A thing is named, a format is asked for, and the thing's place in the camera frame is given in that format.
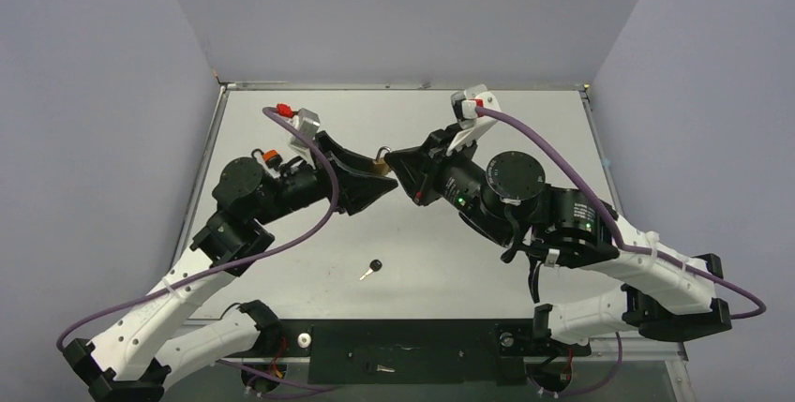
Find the small brass padlock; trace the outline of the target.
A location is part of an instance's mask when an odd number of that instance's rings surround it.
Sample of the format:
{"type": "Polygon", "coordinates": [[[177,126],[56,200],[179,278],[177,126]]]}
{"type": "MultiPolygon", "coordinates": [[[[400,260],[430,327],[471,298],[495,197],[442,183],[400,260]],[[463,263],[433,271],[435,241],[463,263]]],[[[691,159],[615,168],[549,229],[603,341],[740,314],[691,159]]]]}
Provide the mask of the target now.
{"type": "Polygon", "coordinates": [[[391,151],[392,149],[389,146],[381,146],[378,149],[375,158],[372,160],[372,173],[386,176],[391,172],[390,166],[385,161],[385,156],[391,151]]]}

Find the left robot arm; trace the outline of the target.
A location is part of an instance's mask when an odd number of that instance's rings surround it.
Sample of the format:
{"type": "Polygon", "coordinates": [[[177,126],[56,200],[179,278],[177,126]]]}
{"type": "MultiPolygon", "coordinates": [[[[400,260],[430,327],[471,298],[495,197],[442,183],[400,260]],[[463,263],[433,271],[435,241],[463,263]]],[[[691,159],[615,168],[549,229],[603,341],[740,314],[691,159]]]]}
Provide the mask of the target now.
{"type": "Polygon", "coordinates": [[[275,151],[255,150],[227,164],[212,192],[216,211],[147,301],[103,333],[64,347],[93,399],[157,401],[219,359],[246,351],[267,355],[279,346],[281,321],[258,300],[188,334],[178,329],[274,243],[268,223],[318,201],[354,215],[397,187],[374,159],[341,147],[327,133],[312,140],[321,158],[307,153],[284,161],[275,151]]]}

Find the black-headed key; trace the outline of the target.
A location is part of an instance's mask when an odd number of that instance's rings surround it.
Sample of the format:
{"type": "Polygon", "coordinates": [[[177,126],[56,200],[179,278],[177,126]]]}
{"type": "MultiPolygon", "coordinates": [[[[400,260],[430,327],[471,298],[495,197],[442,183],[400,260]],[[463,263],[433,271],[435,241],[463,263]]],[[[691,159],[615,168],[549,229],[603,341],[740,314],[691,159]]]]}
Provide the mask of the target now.
{"type": "Polygon", "coordinates": [[[371,261],[369,263],[369,265],[368,265],[367,270],[359,277],[359,280],[360,281],[364,280],[368,276],[370,276],[370,275],[372,275],[372,274],[374,274],[376,272],[379,272],[382,268],[383,268],[383,263],[380,260],[375,259],[375,260],[371,261]]]}

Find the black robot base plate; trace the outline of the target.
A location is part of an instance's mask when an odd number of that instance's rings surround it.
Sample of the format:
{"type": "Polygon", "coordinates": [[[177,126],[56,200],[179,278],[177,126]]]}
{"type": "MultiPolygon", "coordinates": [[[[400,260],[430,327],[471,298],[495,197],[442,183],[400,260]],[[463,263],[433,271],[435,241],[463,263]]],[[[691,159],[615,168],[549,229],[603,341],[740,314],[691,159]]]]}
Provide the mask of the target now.
{"type": "Polygon", "coordinates": [[[587,357],[588,346],[540,340],[518,320],[284,320],[266,346],[243,359],[308,360],[312,384],[522,384],[549,357],[587,357]],[[394,368],[369,374],[365,362],[394,368]]]}

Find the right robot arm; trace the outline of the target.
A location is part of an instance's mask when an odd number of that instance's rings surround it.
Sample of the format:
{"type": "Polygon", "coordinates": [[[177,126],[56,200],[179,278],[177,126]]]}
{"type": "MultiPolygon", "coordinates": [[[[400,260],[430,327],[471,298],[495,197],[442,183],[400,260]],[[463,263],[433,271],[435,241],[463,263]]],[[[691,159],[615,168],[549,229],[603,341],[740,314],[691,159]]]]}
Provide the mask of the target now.
{"type": "Polygon", "coordinates": [[[550,185],[533,156],[505,151],[479,166],[474,145],[450,149],[455,135],[453,128],[437,130],[419,146],[385,155],[415,204],[448,201],[470,228],[502,248],[504,262],[524,254],[534,265],[619,281],[616,289],[574,303],[537,303],[528,329],[537,350],[620,332],[679,343],[730,329],[728,304],[713,286],[720,275],[716,256],[621,248],[616,232],[628,233],[633,245],[650,244],[653,236],[635,231],[611,206],[595,210],[579,190],[550,185]]]}

